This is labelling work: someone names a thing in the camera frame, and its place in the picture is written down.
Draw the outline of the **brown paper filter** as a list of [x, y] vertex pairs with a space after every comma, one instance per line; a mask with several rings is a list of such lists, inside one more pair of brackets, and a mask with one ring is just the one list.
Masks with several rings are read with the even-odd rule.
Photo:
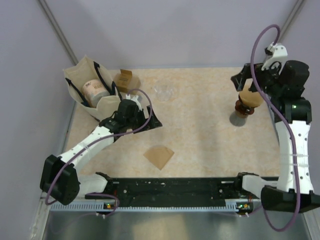
[[170, 148], [156, 145], [149, 148], [143, 156], [156, 168], [162, 170], [174, 154], [175, 152]]
[[259, 92], [251, 92], [249, 88], [240, 91], [238, 96], [242, 103], [250, 108], [257, 108], [264, 102]]

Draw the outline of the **amber glass coffee dripper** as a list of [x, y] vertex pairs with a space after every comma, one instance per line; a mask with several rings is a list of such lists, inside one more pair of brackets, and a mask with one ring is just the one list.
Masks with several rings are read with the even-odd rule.
[[247, 118], [248, 116], [252, 115], [255, 112], [255, 108], [257, 108], [258, 105], [254, 102], [247, 102], [242, 101], [241, 99], [238, 99], [235, 102], [235, 114], [239, 118]]

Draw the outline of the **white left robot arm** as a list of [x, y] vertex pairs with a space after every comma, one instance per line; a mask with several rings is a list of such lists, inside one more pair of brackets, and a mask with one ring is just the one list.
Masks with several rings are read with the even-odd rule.
[[59, 156], [52, 154], [47, 157], [40, 189], [63, 205], [91, 193], [109, 198], [114, 187], [108, 183], [105, 174], [79, 176], [78, 173], [95, 155], [115, 143], [121, 136], [162, 127], [163, 124], [156, 117], [151, 105], [147, 106], [147, 111], [148, 117], [145, 117], [144, 110], [137, 101], [122, 100], [118, 109], [110, 117], [101, 120], [84, 140]]

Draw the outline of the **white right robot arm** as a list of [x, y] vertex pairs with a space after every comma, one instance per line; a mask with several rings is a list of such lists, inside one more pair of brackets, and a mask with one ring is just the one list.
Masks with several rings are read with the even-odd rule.
[[302, 96], [310, 76], [309, 66], [298, 60], [285, 64], [276, 61], [269, 68], [254, 65], [260, 89], [274, 105], [274, 122], [280, 147], [280, 175], [267, 181], [254, 173], [237, 176], [233, 192], [239, 198], [253, 194], [266, 211], [299, 213], [319, 208], [320, 196], [315, 194], [310, 178], [308, 138], [312, 121], [311, 103]]

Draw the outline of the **clear plastic cup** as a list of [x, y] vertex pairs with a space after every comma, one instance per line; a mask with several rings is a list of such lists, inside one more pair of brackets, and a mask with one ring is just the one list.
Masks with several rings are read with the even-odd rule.
[[173, 87], [168, 83], [160, 83], [154, 86], [155, 95], [158, 101], [168, 102], [173, 96]]

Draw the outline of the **brown cardboard box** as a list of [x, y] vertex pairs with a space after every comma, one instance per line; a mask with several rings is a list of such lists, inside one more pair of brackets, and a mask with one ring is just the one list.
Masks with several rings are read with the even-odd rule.
[[114, 77], [114, 82], [119, 92], [125, 94], [132, 89], [139, 89], [141, 87], [139, 77], [126, 69], [120, 69], [120, 73], [117, 73]]

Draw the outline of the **cream canvas tote bag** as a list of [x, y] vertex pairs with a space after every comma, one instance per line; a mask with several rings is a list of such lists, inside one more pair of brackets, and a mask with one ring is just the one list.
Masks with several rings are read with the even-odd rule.
[[122, 96], [109, 71], [88, 56], [63, 70], [70, 96], [97, 121], [110, 117]]

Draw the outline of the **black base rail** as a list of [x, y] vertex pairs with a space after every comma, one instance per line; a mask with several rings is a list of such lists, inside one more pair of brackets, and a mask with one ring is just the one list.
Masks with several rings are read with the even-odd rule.
[[225, 200], [250, 199], [235, 190], [233, 177], [112, 178], [103, 194], [120, 207], [224, 207]]

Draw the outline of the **right aluminium frame post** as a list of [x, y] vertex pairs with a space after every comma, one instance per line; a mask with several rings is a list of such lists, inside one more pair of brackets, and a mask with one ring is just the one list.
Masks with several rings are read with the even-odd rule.
[[280, 42], [280, 43], [284, 42], [284, 39], [285, 39], [287, 33], [289, 32], [289, 30], [292, 27], [292, 25], [294, 24], [295, 20], [297, 19], [297, 17], [301, 13], [306, 2], [307, 2], [307, 0], [296, 0], [295, 1], [292, 9], [290, 10], [288, 17], [286, 18], [283, 26], [280, 28], [281, 31], [279, 34], [278, 42]]

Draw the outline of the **aluminium frame post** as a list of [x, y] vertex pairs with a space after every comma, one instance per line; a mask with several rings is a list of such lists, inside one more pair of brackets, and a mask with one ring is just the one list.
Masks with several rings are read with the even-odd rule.
[[53, 32], [55, 33], [56, 37], [58, 38], [62, 48], [64, 49], [65, 53], [67, 54], [71, 63], [75, 66], [79, 61], [76, 57], [74, 51], [72, 50], [64, 32], [62, 31], [59, 23], [57, 22], [52, 10], [50, 9], [46, 0], [36, 0], [39, 7], [41, 8], [42, 12], [44, 13], [46, 19], [49, 21]]
[[280, 42], [280, 43], [284, 42], [284, 39], [285, 39], [287, 33], [289, 32], [289, 30], [292, 27], [292, 25], [294, 24], [295, 20], [297, 19], [297, 17], [301, 13], [306, 2], [307, 2], [307, 0], [296, 0], [295, 1], [292, 9], [290, 10], [288, 17], [286, 18], [283, 26], [280, 28], [281, 31], [279, 34], [278, 42]]

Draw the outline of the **left aluminium frame post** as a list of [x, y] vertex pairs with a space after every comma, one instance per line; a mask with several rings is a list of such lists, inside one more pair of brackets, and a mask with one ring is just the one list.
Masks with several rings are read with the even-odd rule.
[[65, 53], [67, 54], [71, 63], [75, 66], [79, 61], [76, 57], [74, 51], [72, 50], [64, 32], [62, 31], [59, 23], [57, 22], [52, 10], [50, 9], [46, 0], [36, 0], [39, 7], [41, 8], [42, 12], [44, 13], [46, 19], [49, 21], [53, 32], [55, 33], [56, 37], [58, 38], [62, 48], [64, 49]]

